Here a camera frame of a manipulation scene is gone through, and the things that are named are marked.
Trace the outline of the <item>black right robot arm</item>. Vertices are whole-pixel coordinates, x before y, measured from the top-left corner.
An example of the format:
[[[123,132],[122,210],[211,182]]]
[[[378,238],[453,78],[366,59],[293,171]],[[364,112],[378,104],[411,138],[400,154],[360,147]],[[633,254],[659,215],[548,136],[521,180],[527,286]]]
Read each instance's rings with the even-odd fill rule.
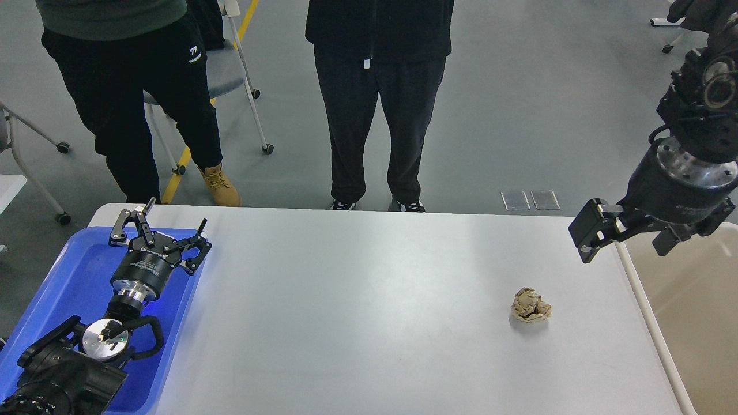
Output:
[[[736,2],[675,1],[667,16],[703,31],[706,47],[686,54],[657,106],[664,124],[616,204],[591,199],[569,225],[583,263],[612,242],[657,232],[654,249],[667,255],[693,235],[709,236],[735,210]]]

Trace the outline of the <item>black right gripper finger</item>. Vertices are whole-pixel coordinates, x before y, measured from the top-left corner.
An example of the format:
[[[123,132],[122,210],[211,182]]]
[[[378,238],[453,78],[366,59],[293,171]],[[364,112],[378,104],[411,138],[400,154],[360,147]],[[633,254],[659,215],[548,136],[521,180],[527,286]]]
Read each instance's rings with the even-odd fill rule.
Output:
[[[657,255],[666,256],[680,242],[690,239],[690,226],[666,226],[653,240]]]
[[[632,236],[619,221],[625,209],[603,199],[590,199],[568,226],[583,263],[590,263],[599,250],[612,242],[623,242]]]

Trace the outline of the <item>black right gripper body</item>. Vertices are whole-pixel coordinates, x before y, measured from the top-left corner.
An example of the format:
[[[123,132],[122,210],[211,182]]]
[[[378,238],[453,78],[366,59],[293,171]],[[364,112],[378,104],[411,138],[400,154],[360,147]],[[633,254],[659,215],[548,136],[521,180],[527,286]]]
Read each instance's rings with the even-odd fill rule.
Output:
[[[705,162],[674,137],[660,138],[631,176],[619,220],[633,233],[671,228],[680,240],[707,236],[735,210],[735,189],[735,161]]]

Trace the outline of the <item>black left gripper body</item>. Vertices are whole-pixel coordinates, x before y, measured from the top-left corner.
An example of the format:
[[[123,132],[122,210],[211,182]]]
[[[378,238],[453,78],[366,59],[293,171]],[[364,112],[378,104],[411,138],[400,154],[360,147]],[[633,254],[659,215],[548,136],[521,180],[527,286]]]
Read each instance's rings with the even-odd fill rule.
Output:
[[[142,237],[132,240],[132,245],[122,258],[110,283],[114,293],[134,292],[139,302],[158,300],[168,283],[174,268],[181,263],[182,252],[164,252],[164,246],[176,242],[165,234],[155,233],[155,246],[148,247]]]

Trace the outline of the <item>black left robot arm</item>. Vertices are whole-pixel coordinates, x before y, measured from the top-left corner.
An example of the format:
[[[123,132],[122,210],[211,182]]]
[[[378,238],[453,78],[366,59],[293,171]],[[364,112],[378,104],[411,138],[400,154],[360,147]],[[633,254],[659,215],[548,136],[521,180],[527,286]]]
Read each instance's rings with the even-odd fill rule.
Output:
[[[145,414],[213,246],[153,203],[69,239],[2,350],[3,414]]]

